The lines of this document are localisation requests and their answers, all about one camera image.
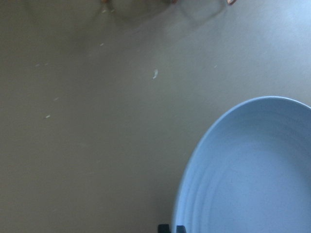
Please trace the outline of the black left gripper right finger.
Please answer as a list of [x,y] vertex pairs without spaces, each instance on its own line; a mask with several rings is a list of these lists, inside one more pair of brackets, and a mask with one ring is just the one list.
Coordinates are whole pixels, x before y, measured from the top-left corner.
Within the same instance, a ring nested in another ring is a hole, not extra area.
[[176,226],[176,233],[186,233],[186,228],[183,225]]

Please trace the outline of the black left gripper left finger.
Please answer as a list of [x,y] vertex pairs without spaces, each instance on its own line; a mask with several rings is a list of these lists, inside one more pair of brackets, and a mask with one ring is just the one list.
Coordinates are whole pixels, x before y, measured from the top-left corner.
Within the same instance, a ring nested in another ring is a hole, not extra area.
[[159,224],[157,227],[157,233],[170,233],[169,224]]

